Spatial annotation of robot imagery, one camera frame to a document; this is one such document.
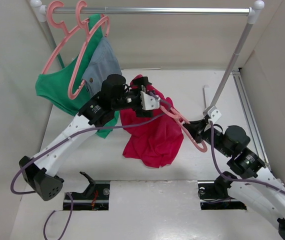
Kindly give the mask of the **red t shirt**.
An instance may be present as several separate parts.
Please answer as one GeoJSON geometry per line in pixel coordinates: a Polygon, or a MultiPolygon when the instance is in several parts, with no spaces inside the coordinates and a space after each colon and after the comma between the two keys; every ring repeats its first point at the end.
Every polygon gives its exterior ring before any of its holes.
{"type": "Polygon", "coordinates": [[[170,165],[184,140],[181,128],[166,114],[150,123],[125,130],[130,134],[130,139],[122,155],[141,160],[150,168],[170,165]]]}

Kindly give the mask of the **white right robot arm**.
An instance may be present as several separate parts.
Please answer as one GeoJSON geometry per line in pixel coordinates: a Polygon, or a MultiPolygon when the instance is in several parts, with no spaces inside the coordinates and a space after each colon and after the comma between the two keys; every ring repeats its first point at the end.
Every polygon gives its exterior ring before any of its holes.
{"type": "Polygon", "coordinates": [[[277,179],[266,163],[247,145],[250,137],[245,130],[231,125],[226,130],[210,119],[184,123],[188,136],[196,143],[208,143],[215,167],[215,152],[229,158],[230,172],[216,168],[219,177],[213,190],[219,197],[236,199],[269,221],[285,240],[285,186],[277,179]]]}

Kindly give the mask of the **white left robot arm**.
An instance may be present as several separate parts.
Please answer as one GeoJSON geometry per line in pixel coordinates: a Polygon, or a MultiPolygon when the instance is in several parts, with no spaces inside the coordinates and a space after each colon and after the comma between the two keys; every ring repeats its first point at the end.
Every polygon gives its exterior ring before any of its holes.
{"type": "Polygon", "coordinates": [[[19,161],[26,183],[43,201],[53,199],[63,188],[64,180],[57,175],[68,157],[99,130],[108,130],[117,111],[131,109],[137,117],[151,118],[160,102],[149,95],[152,84],[148,77],[132,80],[130,85],[119,74],[111,74],[102,82],[101,90],[86,102],[71,123],[42,151],[19,161]]]}

